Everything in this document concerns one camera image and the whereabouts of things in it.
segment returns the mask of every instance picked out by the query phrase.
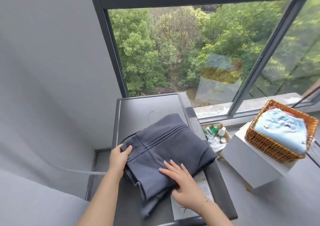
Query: white box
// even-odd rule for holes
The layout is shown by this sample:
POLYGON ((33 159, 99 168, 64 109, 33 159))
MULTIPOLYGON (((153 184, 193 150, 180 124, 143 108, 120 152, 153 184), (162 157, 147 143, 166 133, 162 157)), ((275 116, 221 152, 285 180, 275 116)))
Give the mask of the white box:
POLYGON ((279 163, 248 143, 245 135, 250 124, 247 123, 233 135, 221 151, 221 156, 252 188, 257 188, 285 176, 296 161, 279 163))

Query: gray floor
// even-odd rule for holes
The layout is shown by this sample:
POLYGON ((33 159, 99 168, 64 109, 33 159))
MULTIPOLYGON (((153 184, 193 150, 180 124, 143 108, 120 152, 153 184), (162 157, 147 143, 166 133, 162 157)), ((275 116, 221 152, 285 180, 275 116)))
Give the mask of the gray floor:
MULTIPOLYGON (((232 136, 239 127, 230 126, 227 131, 232 136)), ((320 162, 317 146, 310 154, 320 162)), ((94 171, 107 171, 109 155, 110 152, 98 155, 94 171)), ((286 177, 251 192, 246 191, 245 181, 227 162, 218 161, 218 166, 239 216, 234 225, 320 225, 320 169, 308 157, 297 162, 286 177)), ((101 179, 102 176, 95 176, 91 196, 101 179)))

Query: person's right hand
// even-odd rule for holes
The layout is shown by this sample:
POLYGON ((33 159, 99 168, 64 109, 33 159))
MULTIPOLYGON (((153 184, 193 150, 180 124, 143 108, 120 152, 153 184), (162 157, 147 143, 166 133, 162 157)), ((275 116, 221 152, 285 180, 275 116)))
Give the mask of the person's right hand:
POLYGON ((180 188, 172 191, 174 199, 185 208, 188 208, 198 214, 201 214, 203 205, 208 202, 208 198, 198 187, 186 167, 181 164, 181 168, 172 160, 170 164, 163 162, 167 169, 159 169, 162 174, 175 180, 180 188))

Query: glass pane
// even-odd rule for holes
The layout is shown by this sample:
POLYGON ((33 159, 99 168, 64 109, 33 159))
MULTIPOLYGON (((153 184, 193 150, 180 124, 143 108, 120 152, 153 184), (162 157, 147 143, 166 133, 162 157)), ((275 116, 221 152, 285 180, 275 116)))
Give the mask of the glass pane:
POLYGON ((238 112, 260 109, 269 99, 295 104, 319 85, 320 0, 307 0, 238 112))
POLYGON ((109 10, 130 96, 186 92, 226 114, 288 2, 109 10))

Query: white paper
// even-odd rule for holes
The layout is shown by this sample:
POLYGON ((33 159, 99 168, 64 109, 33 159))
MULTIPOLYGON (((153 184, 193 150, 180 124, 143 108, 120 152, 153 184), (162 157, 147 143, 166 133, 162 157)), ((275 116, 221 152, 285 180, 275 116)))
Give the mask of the white paper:
MULTIPOLYGON (((211 201, 214 201, 205 173, 201 171, 197 176, 194 177, 194 180, 197 183, 198 187, 205 193, 206 197, 211 201)), ((177 203, 177 201, 174 200, 173 196, 171 196, 171 205, 174 220, 198 216, 198 214, 196 214, 194 211, 186 209, 185 207, 177 203)))

